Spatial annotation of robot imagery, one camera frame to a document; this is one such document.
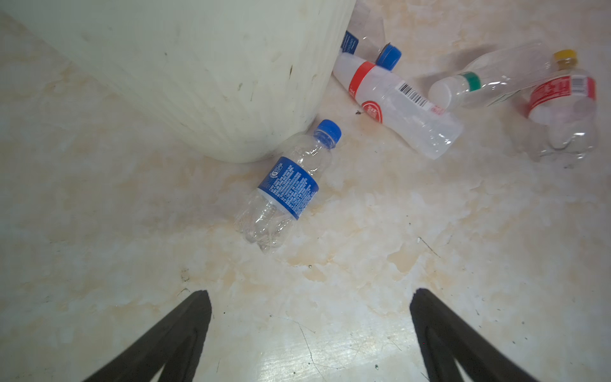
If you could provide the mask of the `cream waste bin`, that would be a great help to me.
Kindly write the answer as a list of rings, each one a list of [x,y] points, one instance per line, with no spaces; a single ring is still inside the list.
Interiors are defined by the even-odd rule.
[[[352,1],[4,1],[204,155],[265,159],[320,108]]]

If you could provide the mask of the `blue cap clear bottle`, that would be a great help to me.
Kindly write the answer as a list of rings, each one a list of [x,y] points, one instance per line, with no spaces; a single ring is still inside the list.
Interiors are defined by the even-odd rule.
[[[402,57],[401,51],[386,38],[383,17],[364,2],[356,1],[341,51],[392,71]]]

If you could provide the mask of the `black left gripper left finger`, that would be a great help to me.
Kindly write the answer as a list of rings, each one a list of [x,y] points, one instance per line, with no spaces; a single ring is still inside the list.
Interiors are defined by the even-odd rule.
[[[88,381],[192,381],[213,317],[207,291],[192,293]]]

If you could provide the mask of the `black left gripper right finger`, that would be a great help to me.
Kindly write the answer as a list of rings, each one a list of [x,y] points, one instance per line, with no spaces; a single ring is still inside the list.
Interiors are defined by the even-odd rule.
[[[428,289],[415,291],[410,312],[430,381],[533,381]]]

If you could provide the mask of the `blue label water bottle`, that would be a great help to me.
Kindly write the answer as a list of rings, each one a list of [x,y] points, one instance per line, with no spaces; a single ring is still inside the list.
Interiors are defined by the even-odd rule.
[[[277,161],[236,218],[237,231],[248,243],[268,253],[284,244],[318,193],[341,137],[340,127],[324,119],[313,132],[294,135],[280,146]]]

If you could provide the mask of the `clear green label bottle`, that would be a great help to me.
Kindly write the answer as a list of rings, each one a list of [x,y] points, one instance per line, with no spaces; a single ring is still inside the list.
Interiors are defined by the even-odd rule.
[[[552,50],[542,41],[531,41],[480,56],[432,84],[428,100],[447,111],[488,107],[543,82],[555,70]]]

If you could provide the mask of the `yellow cap red label bottle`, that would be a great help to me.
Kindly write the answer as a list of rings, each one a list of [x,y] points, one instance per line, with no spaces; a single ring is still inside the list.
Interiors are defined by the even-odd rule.
[[[560,50],[553,59],[555,72],[513,101],[518,112],[513,139],[532,161],[567,169],[598,143],[597,84],[573,49]]]

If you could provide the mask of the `red cap white bottle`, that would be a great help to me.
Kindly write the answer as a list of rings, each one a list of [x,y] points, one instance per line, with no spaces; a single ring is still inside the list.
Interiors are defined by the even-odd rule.
[[[341,53],[333,75],[366,114],[429,159],[440,158],[463,132],[452,114],[418,93],[411,83],[370,61]]]

